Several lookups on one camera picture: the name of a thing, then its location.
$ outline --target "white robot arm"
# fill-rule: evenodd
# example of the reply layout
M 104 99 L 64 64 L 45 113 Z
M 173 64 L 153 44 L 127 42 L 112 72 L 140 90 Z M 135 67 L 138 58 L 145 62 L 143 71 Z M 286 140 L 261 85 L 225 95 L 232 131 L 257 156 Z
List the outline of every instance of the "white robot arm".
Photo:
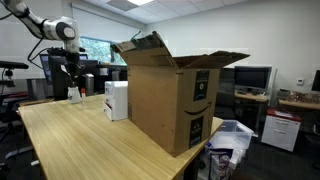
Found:
M 75 86 L 81 68 L 78 65 L 80 48 L 79 29 L 76 20 L 61 17 L 58 20 L 48 20 L 35 16 L 22 0 L 0 0 L 5 8 L 13 13 L 39 39 L 57 40 L 64 42 L 63 55 L 69 63 L 69 74 L 72 85 Z

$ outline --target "desk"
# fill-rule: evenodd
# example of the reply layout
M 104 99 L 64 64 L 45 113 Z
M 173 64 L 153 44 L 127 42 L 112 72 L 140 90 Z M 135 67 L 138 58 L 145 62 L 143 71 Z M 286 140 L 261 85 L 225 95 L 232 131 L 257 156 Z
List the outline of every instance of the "desk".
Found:
M 299 108 L 320 110 L 320 104 L 315 104 L 315 103 L 304 103 L 304 102 L 292 102 L 292 101 L 287 101 L 287 100 L 279 100 L 279 104 L 286 105 L 286 106 L 294 106 L 294 107 L 299 107 Z
M 111 122 L 103 95 L 80 104 L 57 101 L 19 111 L 47 179 L 173 179 L 206 141 L 172 157 L 128 119 Z M 212 135 L 221 126 L 215 119 Z
M 234 96 L 236 98 L 242 98 L 242 99 L 248 99 L 248 100 L 254 100 L 257 102 L 267 102 L 268 98 L 267 96 L 262 96 L 262 95 L 252 95 L 252 94 L 239 94 L 237 92 L 234 93 Z
M 259 124 L 260 124 L 260 120 L 261 120 L 261 113 L 262 113 L 262 109 L 263 109 L 263 104 L 268 102 L 267 96 L 252 95 L 250 93 L 240 94 L 238 92 L 235 92 L 234 96 L 239 99 L 246 99 L 246 100 L 252 100 L 252 101 L 259 102 L 259 109 L 258 109 L 258 113 L 257 113 L 257 117 L 256 117 L 257 120 L 256 120 L 255 130 L 254 130 L 254 136 L 258 137 L 259 136 Z

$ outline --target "ceiling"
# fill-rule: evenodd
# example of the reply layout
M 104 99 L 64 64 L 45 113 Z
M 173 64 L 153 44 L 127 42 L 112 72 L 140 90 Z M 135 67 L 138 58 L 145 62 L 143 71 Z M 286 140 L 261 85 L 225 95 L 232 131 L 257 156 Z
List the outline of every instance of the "ceiling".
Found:
M 83 0 L 111 12 L 134 19 L 144 24 L 150 24 L 210 9 L 221 8 L 248 0 L 154 0 L 150 3 L 124 11 L 109 4 L 126 0 Z

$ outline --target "white box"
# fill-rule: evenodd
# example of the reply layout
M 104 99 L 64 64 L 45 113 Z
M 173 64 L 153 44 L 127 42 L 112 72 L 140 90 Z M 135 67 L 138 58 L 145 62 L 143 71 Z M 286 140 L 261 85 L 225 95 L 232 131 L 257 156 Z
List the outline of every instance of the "white box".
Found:
M 103 112 L 111 121 L 128 118 L 128 81 L 106 81 Z

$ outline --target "plastic bag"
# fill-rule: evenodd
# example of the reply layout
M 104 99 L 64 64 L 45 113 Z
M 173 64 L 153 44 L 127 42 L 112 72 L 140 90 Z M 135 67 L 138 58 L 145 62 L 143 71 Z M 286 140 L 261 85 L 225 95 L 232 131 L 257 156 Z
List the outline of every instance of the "plastic bag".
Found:
M 209 150 L 209 180 L 229 179 L 229 162 L 233 149 L 210 149 Z

